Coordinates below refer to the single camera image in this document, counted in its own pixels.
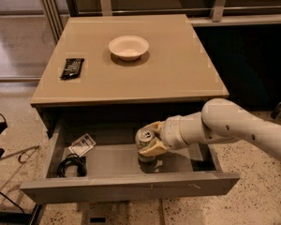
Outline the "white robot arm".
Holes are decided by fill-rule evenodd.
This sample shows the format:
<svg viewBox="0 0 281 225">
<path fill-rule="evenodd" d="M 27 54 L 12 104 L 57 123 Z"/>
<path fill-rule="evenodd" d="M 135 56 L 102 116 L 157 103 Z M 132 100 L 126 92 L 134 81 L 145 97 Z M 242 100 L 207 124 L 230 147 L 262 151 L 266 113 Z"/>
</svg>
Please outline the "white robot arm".
<svg viewBox="0 0 281 225">
<path fill-rule="evenodd" d="M 243 140 L 281 162 L 281 126 L 223 98 L 209 100 L 199 112 L 172 116 L 142 127 L 135 140 L 141 158 L 154 158 L 195 143 Z"/>
</svg>

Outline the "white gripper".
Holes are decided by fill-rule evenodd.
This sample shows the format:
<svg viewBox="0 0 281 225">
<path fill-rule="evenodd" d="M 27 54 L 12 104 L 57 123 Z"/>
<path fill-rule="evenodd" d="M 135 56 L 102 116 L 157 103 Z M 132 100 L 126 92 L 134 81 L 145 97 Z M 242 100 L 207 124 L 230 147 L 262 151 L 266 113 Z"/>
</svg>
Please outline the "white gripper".
<svg viewBox="0 0 281 225">
<path fill-rule="evenodd" d="M 149 142 L 144 142 L 138 153 L 144 157 L 155 157 L 165 154 L 168 149 L 180 150 L 187 147 L 181 131 L 180 131 L 180 121 L 182 117 L 176 115 L 169 117 L 164 122 L 156 121 L 145 127 L 149 130 L 155 137 Z"/>
</svg>

